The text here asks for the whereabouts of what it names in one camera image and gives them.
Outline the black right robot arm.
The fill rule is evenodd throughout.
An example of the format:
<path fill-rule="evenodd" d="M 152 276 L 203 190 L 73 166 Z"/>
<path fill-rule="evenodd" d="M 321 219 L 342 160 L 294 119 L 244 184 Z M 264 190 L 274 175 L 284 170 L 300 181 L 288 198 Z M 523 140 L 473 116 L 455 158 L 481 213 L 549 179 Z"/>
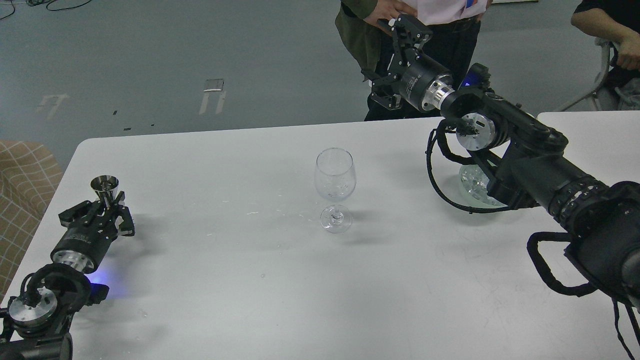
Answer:
<path fill-rule="evenodd" d="M 387 75 L 371 73 L 371 98 L 390 110 L 402 101 L 421 112 L 437 109 L 443 119 L 430 132 L 426 167 L 442 199 L 432 167 L 434 146 L 448 160 L 478 166 L 486 190 L 502 207 L 477 208 L 454 203 L 469 214 L 491 214 L 543 207 L 564 232 L 537 232 L 526 250 L 547 286 L 565 296 L 599 290 L 610 296 L 614 318 L 624 305 L 636 335 L 639 324 L 639 185 L 607 186 L 568 161 L 567 137 L 540 123 L 489 88 L 489 73 L 476 66 L 477 82 L 451 87 L 450 71 L 422 50 L 433 37 L 411 14 L 379 19 L 391 32 L 393 57 Z"/>

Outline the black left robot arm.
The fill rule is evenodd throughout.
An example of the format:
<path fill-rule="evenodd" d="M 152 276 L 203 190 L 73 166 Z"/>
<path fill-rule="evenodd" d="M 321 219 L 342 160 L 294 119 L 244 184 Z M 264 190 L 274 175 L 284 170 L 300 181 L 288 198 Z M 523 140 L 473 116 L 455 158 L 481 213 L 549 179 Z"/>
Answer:
<path fill-rule="evenodd" d="M 125 194 L 87 200 L 59 214 L 66 232 L 51 251 L 51 263 L 27 275 L 18 296 L 1 310 L 3 360 L 71 360 L 74 315 L 98 305 L 109 293 L 94 273 L 119 236 L 135 234 Z"/>

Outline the standing person's left hand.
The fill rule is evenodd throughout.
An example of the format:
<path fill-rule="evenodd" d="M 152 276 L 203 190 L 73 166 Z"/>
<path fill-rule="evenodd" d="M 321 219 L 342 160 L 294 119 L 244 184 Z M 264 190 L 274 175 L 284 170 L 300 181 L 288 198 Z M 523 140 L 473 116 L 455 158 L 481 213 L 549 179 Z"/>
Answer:
<path fill-rule="evenodd" d="M 486 14 L 487 10 L 492 5 L 492 3 L 493 3 L 493 0 L 486 1 L 486 4 L 485 4 L 486 6 L 484 7 L 484 10 L 482 10 L 482 12 L 476 16 L 477 22 L 480 22 L 482 20 L 483 16 Z"/>

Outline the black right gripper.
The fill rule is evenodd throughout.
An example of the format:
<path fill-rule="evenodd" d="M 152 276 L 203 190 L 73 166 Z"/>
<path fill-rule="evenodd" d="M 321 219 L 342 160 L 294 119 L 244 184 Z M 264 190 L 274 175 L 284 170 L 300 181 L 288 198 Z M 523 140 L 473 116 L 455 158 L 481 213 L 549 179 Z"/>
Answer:
<path fill-rule="evenodd" d="M 391 33 L 392 52 L 383 53 L 379 70 L 361 70 L 370 82 L 370 100 L 384 109 L 399 110 L 407 102 L 420 112 L 440 110 L 454 92 L 451 72 L 429 57 L 423 47 L 433 37 L 427 25 L 411 14 L 380 20 Z"/>

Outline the standing person's right hand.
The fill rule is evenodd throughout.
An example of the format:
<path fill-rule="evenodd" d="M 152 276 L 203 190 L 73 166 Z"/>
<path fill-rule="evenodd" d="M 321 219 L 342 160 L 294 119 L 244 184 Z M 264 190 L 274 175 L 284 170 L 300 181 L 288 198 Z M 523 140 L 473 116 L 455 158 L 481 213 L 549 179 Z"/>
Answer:
<path fill-rule="evenodd" d="M 363 20 L 368 25 L 384 30 L 384 26 L 379 22 L 381 20 L 389 22 L 391 19 L 397 19 L 400 14 L 409 14 L 416 17 L 418 16 L 418 10 L 402 0 L 378 0 L 374 9 Z"/>

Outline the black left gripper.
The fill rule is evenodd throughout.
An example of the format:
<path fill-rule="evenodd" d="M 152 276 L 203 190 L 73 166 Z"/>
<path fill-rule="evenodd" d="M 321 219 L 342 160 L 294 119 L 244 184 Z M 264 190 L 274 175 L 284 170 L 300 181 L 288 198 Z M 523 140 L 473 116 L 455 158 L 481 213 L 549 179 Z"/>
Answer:
<path fill-rule="evenodd" d="M 58 214 L 66 232 L 51 251 L 55 264 L 64 264 L 83 274 L 94 273 L 119 236 L 133 237 L 135 224 L 123 200 L 107 203 L 107 219 L 94 218 L 103 210 L 100 200 L 85 200 Z"/>

